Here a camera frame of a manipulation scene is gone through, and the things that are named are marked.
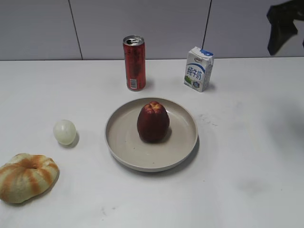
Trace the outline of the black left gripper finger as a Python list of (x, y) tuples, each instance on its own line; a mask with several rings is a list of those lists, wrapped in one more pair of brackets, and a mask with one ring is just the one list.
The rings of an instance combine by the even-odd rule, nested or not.
[(294, 24), (297, 14), (296, 4), (272, 5), (267, 13), (267, 19), (271, 24), (268, 52), (274, 56), (285, 42), (298, 34)]

